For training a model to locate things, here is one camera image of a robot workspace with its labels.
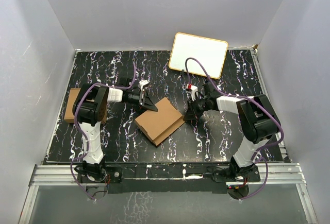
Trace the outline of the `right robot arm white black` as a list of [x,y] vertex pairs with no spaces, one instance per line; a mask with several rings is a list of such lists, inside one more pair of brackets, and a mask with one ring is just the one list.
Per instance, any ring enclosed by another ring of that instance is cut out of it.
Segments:
[[279,120],[266,95],[240,98],[220,94],[211,84],[203,85],[204,93],[198,87],[187,84],[188,107],[184,115],[185,121],[197,120],[204,112],[224,111],[237,114],[243,133],[238,150],[232,155],[227,168],[213,168],[210,173],[214,180],[246,179],[255,167],[258,150],[279,132]]

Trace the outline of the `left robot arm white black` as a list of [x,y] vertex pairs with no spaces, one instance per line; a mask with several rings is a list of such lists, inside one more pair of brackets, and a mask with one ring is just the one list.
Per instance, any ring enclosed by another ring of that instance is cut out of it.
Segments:
[[101,123],[107,113],[109,103],[128,103],[143,110],[158,111],[149,97],[148,80],[140,80],[137,86],[130,78],[122,78],[118,87],[85,83],[73,104],[74,124],[82,133],[84,154],[82,164],[75,171],[94,182],[102,182],[107,177],[104,153],[101,147]]

